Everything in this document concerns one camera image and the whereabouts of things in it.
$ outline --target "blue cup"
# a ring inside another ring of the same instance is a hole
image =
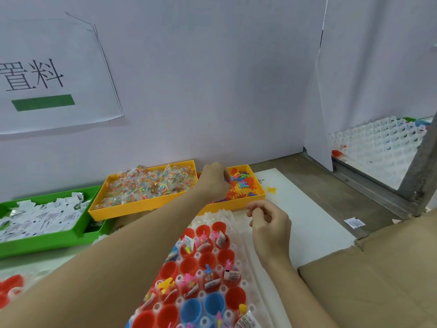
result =
[[[198,326],[202,317],[202,305],[196,298],[187,300],[180,310],[180,320]]]
[[[212,320],[217,317],[218,312],[223,315],[225,311],[225,298],[219,292],[210,293],[205,299],[205,311]]]

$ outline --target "yellow tray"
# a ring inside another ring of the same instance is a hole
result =
[[[249,175],[254,178],[255,186],[257,188],[253,192],[255,192],[257,195],[255,195],[253,197],[238,198],[238,199],[232,199],[232,200],[227,200],[227,201],[222,201],[222,202],[215,202],[213,204],[208,204],[204,207],[204,209],[202,209],[199,212],[198,215],[203,215],[207,212],[216,213],[220,209],[226,209],[228,211],[243,209],[247,206],[247,204],[249,204],[252,201],[264,200],[266,198],[266,193],[265,193],[263,187],[261,186],[261,183],[258,181],[257,177],[255,176],[252,169],[250,169],[248,164],[243,164],[241,166],[229,167],[227,169],[229,170],[229,172],[231,172],[233,168],[236,168],[240,171],[247,171],[249,173]]]
[[[157,166],[157,167],[151,167],[149,169],[156,170],[156,169],[164,169],[168,164]],[[194,170],[194,173],[196,175],[197,182],[197,174],[196,174],[196,166],[194,165],[194,160],[189,161],[183,161],[183,162],[177,162],[174,164],[170,164],[170,166],[178,166],[178,167],[191,167]],[[136,202],[129,202],[127,204],[123,205],[116,205],[112,207],[105,207],[100,209],[95,209],[94,207],[97,204],[100,204],[102,199],[105,197],[107,189],[108,189],[108,183],[111,183],[118,179],[118,174],[109,175],[101,187],[99,193],[97,193],[96,198],[94,199],[93,203],[91,204],[91,208],[88,210],[90,215],[93,217],[95,221],[101,221],[106,219],[111,219],[113,217],[119,217],[123,215],[128,214],[134,214],[138,212],[144,212],[144,211],[150,211],[152,209],[160,208],[161,206],[164,206],[168,202],[171,202],[173,199],[179,197],[181,194],[185,193],[186,191],[179,192],[179,193],[173,193],[171,195],[163,195],[161,197],[156,198],[150,198],[150,199],[144,199],[139,200]]]

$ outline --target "green tape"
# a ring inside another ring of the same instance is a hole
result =
[[[73,106],[74,100],[71,94],[52,95],[50,97],[12,100],[17,111],[36,110],[53,107]]]

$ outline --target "person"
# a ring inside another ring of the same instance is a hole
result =
[[[87,248],[10,303],[0,311],[2,327],[124,327],[180,235],[206,204],[225,198],[228,183],[223,165],[205,165],[184,195]],[[247,209],[255,251],[293,328],[337,327],[292,267],[287,213],[267,200]]]

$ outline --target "green plastic bin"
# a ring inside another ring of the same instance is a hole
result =
[[[51,193],[48,195],[40,195],[37,197],[23,198],[0,203],[0,216],[4,217],[12,208],[18,207],[17,202],[22,200],[30,199],[37,205],[48,204],[49,202],[54,202],[57,198],[71,197],[72,192],[83,192],[84,201],[91,201],[85,212],[80,216],[72,229],[68,231],[60,231],[58,233],[49,233],[47,235],[2,242],[0,243],[0,258],[53,250],[56,248],[67,248],[75,245],[89,244],[96,240],[100,235],[109,234],[115,223],[115,219],[104,220],[100,227],[96,227],[94,226],[94,220],[88,213],[88,209],[90,208],[100,188],[101,186],[91,186],[71,191]]]

